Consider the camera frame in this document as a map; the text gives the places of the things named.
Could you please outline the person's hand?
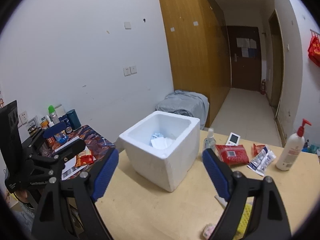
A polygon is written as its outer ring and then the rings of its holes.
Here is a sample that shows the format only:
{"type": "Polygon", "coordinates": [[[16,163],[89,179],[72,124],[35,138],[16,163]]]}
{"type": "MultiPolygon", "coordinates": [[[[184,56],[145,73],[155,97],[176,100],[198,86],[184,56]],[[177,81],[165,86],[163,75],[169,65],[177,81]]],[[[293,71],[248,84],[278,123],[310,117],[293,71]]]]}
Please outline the person's hand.
{"type": "Polygon", "coordinates": [[[29,203],[28,200],[28,191],[27,190],[18,190],[14,192],[16,199],[22,203],[29,203]]]}

